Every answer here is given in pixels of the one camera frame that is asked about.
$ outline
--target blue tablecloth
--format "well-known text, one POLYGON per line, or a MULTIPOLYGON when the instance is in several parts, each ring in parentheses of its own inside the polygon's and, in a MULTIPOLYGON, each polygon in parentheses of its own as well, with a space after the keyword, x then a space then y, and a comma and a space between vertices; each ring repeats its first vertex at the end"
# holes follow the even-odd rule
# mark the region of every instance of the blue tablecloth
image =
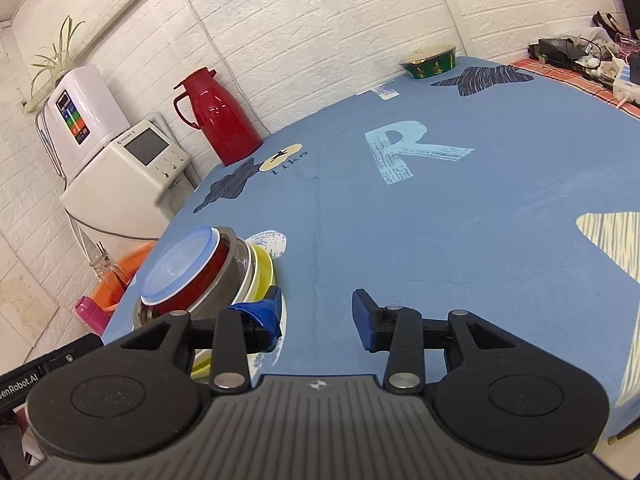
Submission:
MULTIPOLYGON (((105 341, 131 330, 140 281, 172 240, 203 224, 242 238, 271 230, 286 238, 274 264, 287 323, 281 349, 254 363, 260 373, 380 375, 386 353, 365 352, 351 320, 351 293, 363 287, 425 317, 471 310, 593 374, 613 409, 627 363, 638 366, 629 355, 640 286, 576 221, 640 211, 638 122, 473 58, 385 87, 398 95, 353 96, 215 168, 140 269, 105 341)), ((427 355, 437 380, 442 352, 427 355)), ((627 383, 607 434, 640 415, 627 383)))

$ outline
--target gray screen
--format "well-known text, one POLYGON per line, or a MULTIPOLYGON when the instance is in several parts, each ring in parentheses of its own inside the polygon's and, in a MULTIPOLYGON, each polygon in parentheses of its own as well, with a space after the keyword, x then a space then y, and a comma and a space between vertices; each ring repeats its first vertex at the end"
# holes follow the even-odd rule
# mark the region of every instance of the gray screen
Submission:
POLYGON ((168 144, 151 128, 147 128, 124 145, 126 150, 145 166, 148 166, 167 146, 168 144))

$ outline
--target green oval container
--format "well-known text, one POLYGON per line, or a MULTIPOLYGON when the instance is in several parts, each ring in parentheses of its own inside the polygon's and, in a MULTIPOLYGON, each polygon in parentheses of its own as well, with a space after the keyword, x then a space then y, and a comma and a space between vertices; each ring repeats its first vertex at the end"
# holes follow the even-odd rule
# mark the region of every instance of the green oval container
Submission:
POLYGON ((442 74, 456 65, 456 46, 445 45, 417 50, 402 61, 404 68, 414 79, 424 79, 442 74))

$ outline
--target colorful button panel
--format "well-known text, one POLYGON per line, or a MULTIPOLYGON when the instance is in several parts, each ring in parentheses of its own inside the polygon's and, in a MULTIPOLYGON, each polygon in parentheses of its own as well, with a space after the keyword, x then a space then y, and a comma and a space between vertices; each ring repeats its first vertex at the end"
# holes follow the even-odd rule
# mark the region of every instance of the colorful button panel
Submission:
POLYGON ((76 109, 66 90, 60 94, 56 106, 76 142, 82 144, 82 141, 89 136, 89 128, 84 124, 84 119, 80 116, 80 112, 76 109))

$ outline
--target gray bowl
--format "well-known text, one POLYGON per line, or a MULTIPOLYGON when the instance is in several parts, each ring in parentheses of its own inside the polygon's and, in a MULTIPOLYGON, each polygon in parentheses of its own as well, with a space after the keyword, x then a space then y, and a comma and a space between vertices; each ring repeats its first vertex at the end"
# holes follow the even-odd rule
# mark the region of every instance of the gray bowl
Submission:
MULTIPOLYGON (((188 308, 192 319, 213 319, 223 308, 231 304, 244 277, 244 266, 250 260, 246 244, 236 238, 233 229, 228 227, 217 227, 217 229, 220 232, 220 240, 228 246, 228 254, 213 282, 188 308)), ((152 319, 152 309, 137 297, 133 311, 133 327, 139 328, 152 319)))

